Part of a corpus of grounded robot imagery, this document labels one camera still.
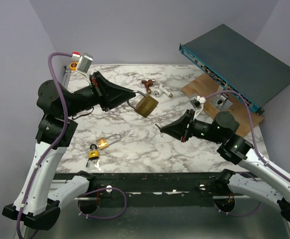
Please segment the large brass padlock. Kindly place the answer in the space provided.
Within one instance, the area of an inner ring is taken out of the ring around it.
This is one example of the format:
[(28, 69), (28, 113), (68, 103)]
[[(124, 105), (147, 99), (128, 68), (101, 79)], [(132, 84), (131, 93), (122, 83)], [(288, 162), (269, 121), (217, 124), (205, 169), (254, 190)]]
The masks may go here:
[(141, 115), (144, 118), (147, 118), (153, 112), (153, 110), (157, 107), (158, 101), (154, 99), (152, 96), (146, 95), (145, 93), (141, 91), (135, 90), (133, 92), (143, 96), (143, 98), (139, 101), (139, 103), (136, 106), (133, 106), (129, 100), (127, 100), (127, 104), (131, 108), (133, 108), (133, 110), (137, 114)]

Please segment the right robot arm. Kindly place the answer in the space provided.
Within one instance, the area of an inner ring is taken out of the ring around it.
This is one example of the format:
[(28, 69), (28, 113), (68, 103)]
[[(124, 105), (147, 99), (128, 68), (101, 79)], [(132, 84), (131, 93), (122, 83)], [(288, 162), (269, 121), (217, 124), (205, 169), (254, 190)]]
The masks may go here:
[(290, 174), (257, 154), (254, 145), (236, 134), (238, 127), (239, 123), (229, 112), (219, 112), (212, 123), (206, 123), (196, 120), (193, 110), (187, 110), (181, 118), (159, 131), (181, 142), (194, 136), (219, 144), (217, 152), (223, 159), (247, 169), (261, 182), (223, 170), (223, 177), (215, 182), (216, 192), (220, 195), (229, 192), (243, 194), (269, 204), (290, 222)]

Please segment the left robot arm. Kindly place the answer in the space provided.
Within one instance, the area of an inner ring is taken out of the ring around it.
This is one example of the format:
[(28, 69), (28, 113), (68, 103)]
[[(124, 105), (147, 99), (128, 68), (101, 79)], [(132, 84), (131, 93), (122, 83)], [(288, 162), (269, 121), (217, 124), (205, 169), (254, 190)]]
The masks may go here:
[(108, 81), (100, 72), (93, 73), (89, 79), (90, 85), (73, 93), (57, 80), (45, 81), (39, 87), (37, 106), (44, 115), (35, 138), (33, 161), (19, 196), (3, 208), (3, 216), (23, 222), (31, 229), (47, 231), (55, 225), (61, 209), (74, 198), (95, 193), (93, 176), (84, 171), (55, 193), (49, 191), (78, 125), (72, 117), (96, 105), (107, 112), (134, 98), (136, 93)]

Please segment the small brass long-shackle padlock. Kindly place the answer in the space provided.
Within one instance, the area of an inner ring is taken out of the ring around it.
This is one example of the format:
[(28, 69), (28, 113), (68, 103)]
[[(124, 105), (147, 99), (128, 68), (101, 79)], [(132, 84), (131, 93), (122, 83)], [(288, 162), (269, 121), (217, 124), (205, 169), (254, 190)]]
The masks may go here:
[(102, 137), (96, 140), (96, 144), (100, 150), (109, 147), (112, 144), (119, 142), (122, 139), (122, 135), (119, 133), (112, 134), (107, 137)]

